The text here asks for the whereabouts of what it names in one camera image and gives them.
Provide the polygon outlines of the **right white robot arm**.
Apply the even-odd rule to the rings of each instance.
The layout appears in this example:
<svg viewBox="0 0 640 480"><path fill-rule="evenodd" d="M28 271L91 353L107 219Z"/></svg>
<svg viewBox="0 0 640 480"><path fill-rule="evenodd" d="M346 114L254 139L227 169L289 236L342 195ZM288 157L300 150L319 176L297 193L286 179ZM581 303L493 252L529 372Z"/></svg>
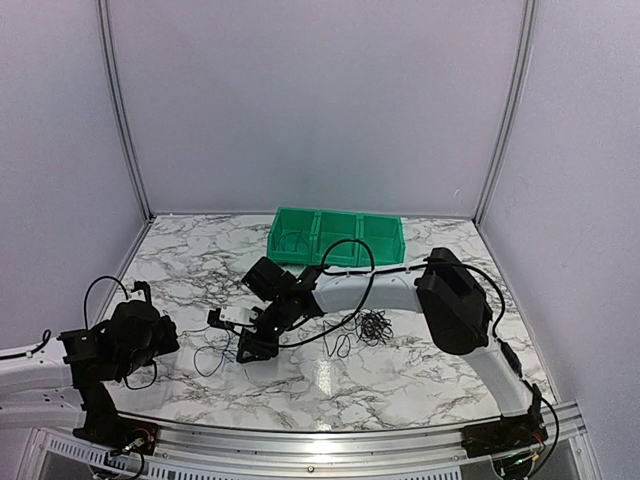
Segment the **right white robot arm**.
<svg viewBox="0 0 640 480"><path fill-rule="evenodd" d="M369 263L348 270L320 262L299 275L263 257L242 282L267 306L257 312L251 327L241 330L237 360L276 357L286 347L281 336L300 318L344 311L343 321L349 323L364 308L416 312L424 316L435 346L462 358L493 396L500 417L487 425L490 441L515 448L522 441L545 440L545 400L539 387L525 380L515 351L499 338L503 316L489 306L475 278L480 272L444 247L433 249L418 264L378 268Z"/></svg>

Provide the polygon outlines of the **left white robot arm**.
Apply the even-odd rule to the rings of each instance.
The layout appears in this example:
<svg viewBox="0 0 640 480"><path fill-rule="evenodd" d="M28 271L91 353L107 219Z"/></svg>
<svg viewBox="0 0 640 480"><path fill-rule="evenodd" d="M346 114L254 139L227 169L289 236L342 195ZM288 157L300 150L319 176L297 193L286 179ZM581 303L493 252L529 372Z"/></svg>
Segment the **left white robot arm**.
<svg viewBox="0 0 640 480"><path fill-rule="evenodd" d="M115 449L151 452L158 426L125 418L106 383L121 382L157 357L179 348L171 318L152 303L148 283L137 281L142 299L118 304L91 328L53 336L1 353L1 417L14 425L67 426L74 437Z"/></svg>

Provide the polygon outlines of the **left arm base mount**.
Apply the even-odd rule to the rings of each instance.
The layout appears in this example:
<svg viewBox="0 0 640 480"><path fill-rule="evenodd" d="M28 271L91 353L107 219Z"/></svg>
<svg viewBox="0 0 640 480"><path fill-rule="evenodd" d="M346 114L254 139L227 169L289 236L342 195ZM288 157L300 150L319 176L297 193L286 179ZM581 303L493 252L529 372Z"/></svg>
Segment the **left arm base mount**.
<svg viewBox="0 0 640 480"><path fill-rule="evenodd" d="M117 454L131 452L152 455L160 428L157 424L121 417L117 414L87 415L81 427L74 428L74 437L110 448Z"/></svg>

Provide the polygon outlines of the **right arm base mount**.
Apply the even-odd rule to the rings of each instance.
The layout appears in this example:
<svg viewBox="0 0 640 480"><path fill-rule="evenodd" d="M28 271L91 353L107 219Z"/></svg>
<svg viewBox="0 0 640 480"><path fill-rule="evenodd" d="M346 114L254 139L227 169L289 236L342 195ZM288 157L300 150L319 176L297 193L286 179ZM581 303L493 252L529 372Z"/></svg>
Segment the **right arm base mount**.
<svg viewBox="0 0 640 480"><path fill-rule="evenodd" d="M462 428L461 446L469 458L500 454L546 441L546 428L538 421L500 418Z"/></svg>

